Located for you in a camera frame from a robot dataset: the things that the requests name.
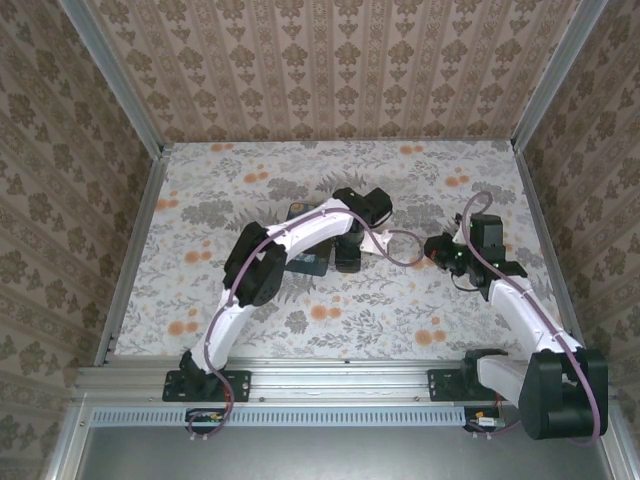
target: patterned wall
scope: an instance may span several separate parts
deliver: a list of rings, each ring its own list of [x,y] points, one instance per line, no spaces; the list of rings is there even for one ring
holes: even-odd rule
[[[610,1],[525,156],[587,340],[640,440],[640,2]]]
[[[578,0],[91,0],[167,142],[509,138]]]
[[[93,361],[150,160],[56,2],[0,2],[0,477],[36,478]]]

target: floral tablecloth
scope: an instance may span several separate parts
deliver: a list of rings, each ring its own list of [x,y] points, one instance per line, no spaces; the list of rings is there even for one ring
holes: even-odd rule
[[[220,298],[223,265],[243,227],[285,219],[293,202],[322,203],[338,188],[383,188],[394,214],[384,228],[442,233],[480,190],[493,193],[507,256],[557,306],[511,147],[506,141],[362,141],[178,144],[171,154],[116,355],[179,355],[203,334]],[[418,245],[394,238],[409,260]],[[473,347],[518,354],[509,324],[478,293],[458,291],[429,260],[400,268],[368,257],[362,271],[285,273],[232,356],[457,359]]]

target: floral mat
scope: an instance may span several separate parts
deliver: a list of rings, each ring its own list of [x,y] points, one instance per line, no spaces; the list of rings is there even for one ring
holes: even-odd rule
[[[384,228],[423,239],[442,233],[475,192],[489,190],[507,257],[524,266],[558,317],[507,141],[189,143],[172,151],[116,355],[179,355],[191,347],[214,314],[224,262],[244,226],[279,223],[291,203],[320,204],[345,186],[361,194],[384,189],[394,204]],[[417,249],[410,239],[391,243],[400,259],[415,258]],[[333,266],[324,277],[285,273],[277,297],[254,312],[231,354],[457,359],[480,346],[520,349],[480,294],[457,290],[429,260],[407,269],[367,256],[354,275]]]

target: gray panel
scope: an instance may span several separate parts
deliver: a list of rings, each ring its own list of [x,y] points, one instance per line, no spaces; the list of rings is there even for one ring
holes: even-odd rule
[[[86,448],[85,480],[612,478],[601,448],[521,429],[486,440],[461,428],[229,428],[205,442],[178,428],[98,428]]]

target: floral wallpaper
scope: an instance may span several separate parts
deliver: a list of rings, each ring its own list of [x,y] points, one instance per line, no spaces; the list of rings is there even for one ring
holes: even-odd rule
[[[578,0],[90,0],[171,142],[509,138]]]
[[[0,476],[38,478],[93,362],[150,159],[56,2],[0,2]]]
[[[392,198],[384,228],[439,235],[481,190],[504,221],[508,255],[528,270],[558,315],[522,182],[508,141],[178,144],[153,216],[116,355],[179,355],[215,313],[223,265],[249,222],[284,221],[289,205],[320,204],[338,188]],[[409,260],[415,241],[392,240]],[[461,286],[469,287],[459,279]],[[459,359],[476,346],[518,355],[509,324],[480,294],[458,291],[424,260],[397,267],[365,256],[359,273],[286,273],[256,310],[231,355],[253,358]]]
[[[640,3],[610,1],[526,146],[587,341],[640,445]]]

